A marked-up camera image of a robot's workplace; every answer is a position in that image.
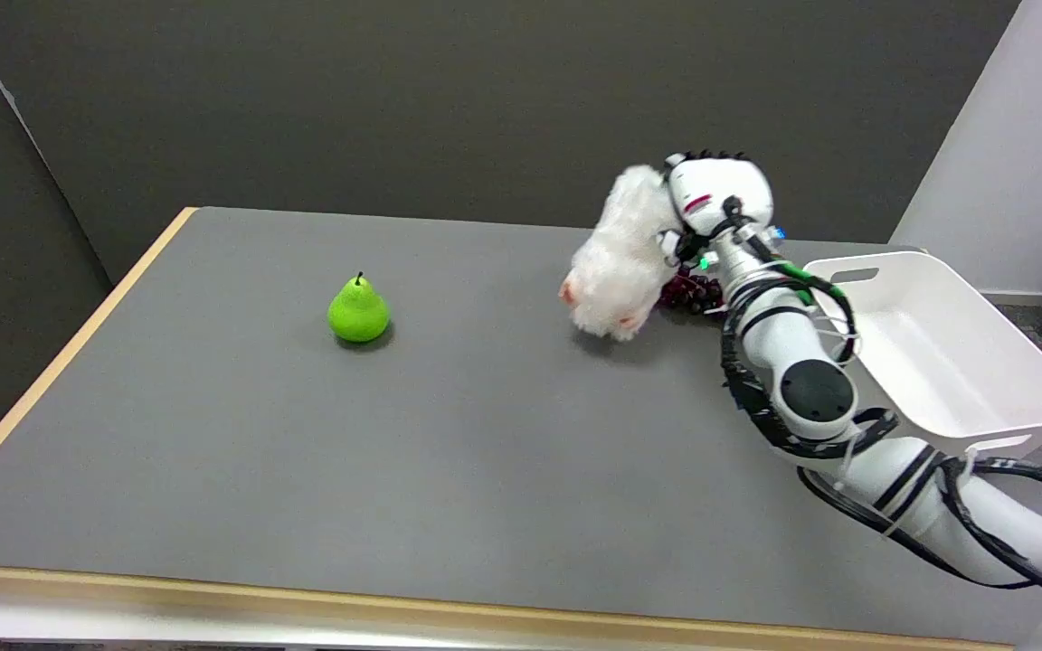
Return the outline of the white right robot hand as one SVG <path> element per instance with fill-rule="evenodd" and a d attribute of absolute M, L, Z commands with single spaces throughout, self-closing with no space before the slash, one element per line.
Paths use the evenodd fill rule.
<path fill-rule="evenodd" d="M 727 231 L 764 230 L 772 222 L 768 177 L 742 153 L 671 154 L 663 161 L 663 186 L 678 222 L 658 234 L 669 265 L 694 262 Z"/>

